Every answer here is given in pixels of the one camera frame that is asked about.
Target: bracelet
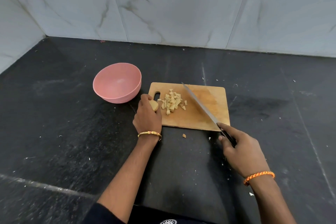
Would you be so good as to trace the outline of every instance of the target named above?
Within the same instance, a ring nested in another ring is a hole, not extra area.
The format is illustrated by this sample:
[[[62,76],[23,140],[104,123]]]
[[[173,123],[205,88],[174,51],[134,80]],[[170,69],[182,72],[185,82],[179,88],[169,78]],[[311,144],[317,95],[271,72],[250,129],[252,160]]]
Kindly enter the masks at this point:
[[[254,175],[251,175],[251,176],[247,177],[247,178],[244,180],[244,185],[245,185],[245,186],[249,186],[249,185],[250,185],[249,180],[251,180],[251,179],[254,178],[254,177],[260,176],[260,175],[272,175],[272,176],[273,176],[273,179],[275,178],[275,174],[274,174],[273,172],[270,172],[270,171],[264,171],[264,172],[256,173],[256,174],[254,174]]]
[[[157,133],[157,132],[155,132],[155,131],[146,131],[146,132],[141,132],[141,133],[139,133],[138,134],[138,138],[140,137],[140,135],[142,135],[142,134],[153,134],[153,135],[157,135],[157,136],[159,136],[159,141],[161,140],[161,138],[162,138],[162,136],[159,134],[159,133]]]

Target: forearm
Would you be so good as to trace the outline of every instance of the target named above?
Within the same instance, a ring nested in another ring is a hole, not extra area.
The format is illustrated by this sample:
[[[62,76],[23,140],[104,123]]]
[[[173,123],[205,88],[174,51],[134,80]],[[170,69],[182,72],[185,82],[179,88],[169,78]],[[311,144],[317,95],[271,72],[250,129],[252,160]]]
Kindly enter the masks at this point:
[[[270,175],[251,179],[263,224],[296,224],[275,180]]]
[[[98,200],[125,223],[128,222],[147,162],[156,144],[155,139],[149,138],[153,135],[142,137]]]

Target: hand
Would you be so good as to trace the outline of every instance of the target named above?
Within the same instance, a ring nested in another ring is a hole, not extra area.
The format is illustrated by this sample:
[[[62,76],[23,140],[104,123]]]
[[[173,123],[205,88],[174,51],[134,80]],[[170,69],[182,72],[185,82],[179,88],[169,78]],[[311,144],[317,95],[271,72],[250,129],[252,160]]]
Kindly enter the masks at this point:
[[[244,178],[258,172],[270,171],[256,139],[229,125],[223,123],[218,123],[218,125],[237,141],[236,147],[233,148],[226,137],[219,136],[219,140],[223,145],[224,156],[233,169]]]
[[[149,100],[153,99],[148,94],[142,94],[141,100],[139,101],[139,106],[136,114],[134,115],[133,125],[135,126],[138,133],[146,131],[155,131],[161,134],[162,130],[162,116],[161,110],[158,109],[156,112],[153,111]],[[159,140],[158,136],[155,135],[141,135],[141,137],[155,138]]]

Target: black knife handle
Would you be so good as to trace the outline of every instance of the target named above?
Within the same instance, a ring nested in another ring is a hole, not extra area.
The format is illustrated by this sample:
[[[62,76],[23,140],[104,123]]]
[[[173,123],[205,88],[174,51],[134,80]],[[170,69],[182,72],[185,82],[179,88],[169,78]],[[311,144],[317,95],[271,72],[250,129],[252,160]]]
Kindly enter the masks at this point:
[[[220,126],[218,127],[220,129],[220,133],[222,134],[222,136],[225,136],[227,139],[229,139],[230,143],[232,144],[232,147],[234,148],[237,145],[237,141],[232,136],[230,136],[228,132],[222,129]]]

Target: plastic bowl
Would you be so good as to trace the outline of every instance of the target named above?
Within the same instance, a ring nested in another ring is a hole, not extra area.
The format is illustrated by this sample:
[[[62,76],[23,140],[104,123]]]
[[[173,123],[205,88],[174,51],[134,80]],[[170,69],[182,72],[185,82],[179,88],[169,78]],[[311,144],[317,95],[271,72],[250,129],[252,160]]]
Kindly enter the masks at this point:
[[[105,67],[93,80],[93,90],[102,99],[115,104],[133,99],[141,88],[141,72],[132,64],[116,63]]]

